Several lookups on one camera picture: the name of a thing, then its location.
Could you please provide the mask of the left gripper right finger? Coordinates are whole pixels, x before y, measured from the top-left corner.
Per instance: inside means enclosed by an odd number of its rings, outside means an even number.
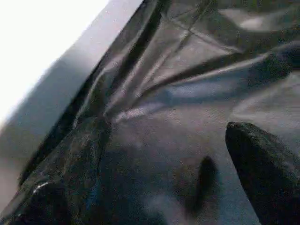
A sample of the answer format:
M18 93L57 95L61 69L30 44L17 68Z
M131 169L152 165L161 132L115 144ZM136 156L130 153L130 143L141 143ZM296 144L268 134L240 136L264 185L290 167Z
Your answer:
M229 122L225 142L262 225L300 223L300 158L254 124Z

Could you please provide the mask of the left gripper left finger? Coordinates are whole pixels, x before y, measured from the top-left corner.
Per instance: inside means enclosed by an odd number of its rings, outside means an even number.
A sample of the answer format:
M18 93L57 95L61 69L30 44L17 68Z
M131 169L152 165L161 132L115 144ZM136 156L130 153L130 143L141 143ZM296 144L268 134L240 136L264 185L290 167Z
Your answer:
M100 160L110 136L106 118L73 129L36 167L4 209L7 225L91 225L98 220Z

